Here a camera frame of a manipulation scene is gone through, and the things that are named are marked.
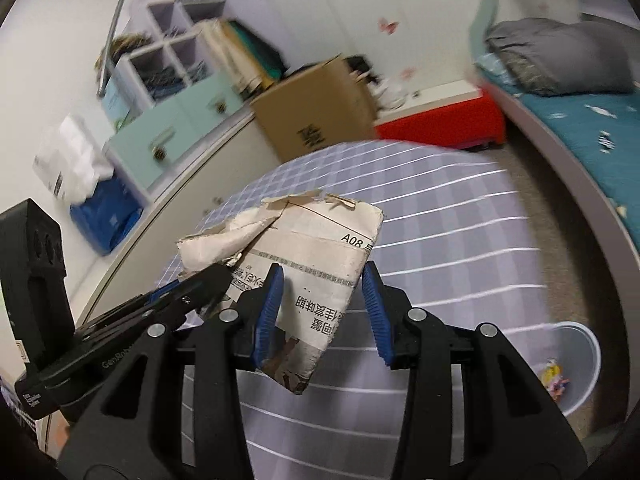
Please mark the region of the person's left hand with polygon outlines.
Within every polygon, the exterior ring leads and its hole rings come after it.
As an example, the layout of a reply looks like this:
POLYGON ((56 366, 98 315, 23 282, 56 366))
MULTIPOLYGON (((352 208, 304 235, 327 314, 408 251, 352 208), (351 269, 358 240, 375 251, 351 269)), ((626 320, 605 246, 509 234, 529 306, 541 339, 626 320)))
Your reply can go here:
POLYGON ((72 426, 60 412, 50 416, 48 432, 48 450, 54 457, 58 457, 66 445, 72 426))

